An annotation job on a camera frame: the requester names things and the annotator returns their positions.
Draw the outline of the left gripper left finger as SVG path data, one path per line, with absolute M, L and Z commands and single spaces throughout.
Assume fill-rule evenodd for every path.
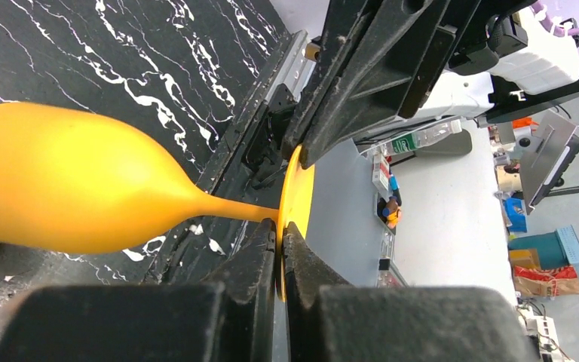
M 0 361 L 270 361 L 275 224 L 196 284 L 51 286 L 17 306 Z

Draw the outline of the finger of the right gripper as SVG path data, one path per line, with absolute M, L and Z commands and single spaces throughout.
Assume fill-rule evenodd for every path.
M 383 1 L 330 1 L 322 32 L 319 57 L 280 143 L 288 160 L 297 148 L 301 160 L 317 160 L 351 137 L 351 121 L 344 120 L 343 105 L 353 86 L 345 73 L 356 75 L 349 65 L 368 28 L 375 22 Z

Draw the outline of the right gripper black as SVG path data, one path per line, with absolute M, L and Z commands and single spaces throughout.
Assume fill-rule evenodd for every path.
M 529 1 L 383 1 L 345 73 L 351 138 L 411 118 L 440 74 L 475 75 L 497 65 L 495 28 Z M 301 160 L 305 169 L 317 160 Z

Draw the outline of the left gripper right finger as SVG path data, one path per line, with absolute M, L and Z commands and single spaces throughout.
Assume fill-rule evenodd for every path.
M 355 287 L 283 232 L 293 361 L 535 361 L 516 312 L 478 287 Z

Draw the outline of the yellow wine glass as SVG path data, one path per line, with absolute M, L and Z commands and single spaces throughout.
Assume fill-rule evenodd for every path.
M 114 118 L 0 103 L 0 243 L 62 253 L 139 246 L 181 222 L 216 216 L 276 225 L 276 290 L 286 300 L 283 231 L 306 233 L 315 169 L 296 149 L 276 209 L 210 195 L 142 131 Z

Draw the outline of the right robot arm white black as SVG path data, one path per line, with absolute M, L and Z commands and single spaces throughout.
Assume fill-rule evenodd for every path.
M 332 1 L 280 153 L 308 168 L 345 140 L 544 111 L 579 97 L 578 48 L 539 1 Z

